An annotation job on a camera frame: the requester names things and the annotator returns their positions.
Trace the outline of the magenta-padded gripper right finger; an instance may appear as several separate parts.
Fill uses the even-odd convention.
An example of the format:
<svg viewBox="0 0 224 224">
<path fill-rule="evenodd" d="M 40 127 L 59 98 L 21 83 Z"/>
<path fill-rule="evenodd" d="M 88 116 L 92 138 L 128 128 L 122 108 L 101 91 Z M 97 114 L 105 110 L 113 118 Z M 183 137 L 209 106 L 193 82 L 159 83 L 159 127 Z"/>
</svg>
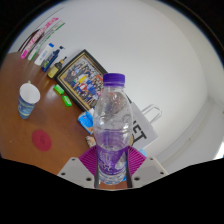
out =
<svg viewBox="0 0 224 224">
<path fill-rule="evenodd" d="M 133 147 L 128 149 L 126 180 L 128 188 L 140 188 L 168 175 L 154 158 L 146 157 Z"/>
</svg>

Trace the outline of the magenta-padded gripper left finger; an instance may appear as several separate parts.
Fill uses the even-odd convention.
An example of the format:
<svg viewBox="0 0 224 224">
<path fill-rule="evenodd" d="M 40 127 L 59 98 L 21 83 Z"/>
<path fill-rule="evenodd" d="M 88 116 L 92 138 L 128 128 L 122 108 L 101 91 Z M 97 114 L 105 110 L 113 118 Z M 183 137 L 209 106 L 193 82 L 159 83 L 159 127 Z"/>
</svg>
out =
<svg viewBox="0 0 224 224">
<path fill-rule="evenodd" d="M 84 188 L 99 186 L 96 147 L 88 149 L 80 157 L 71 157 L 58 176 Z"/>
</svg>

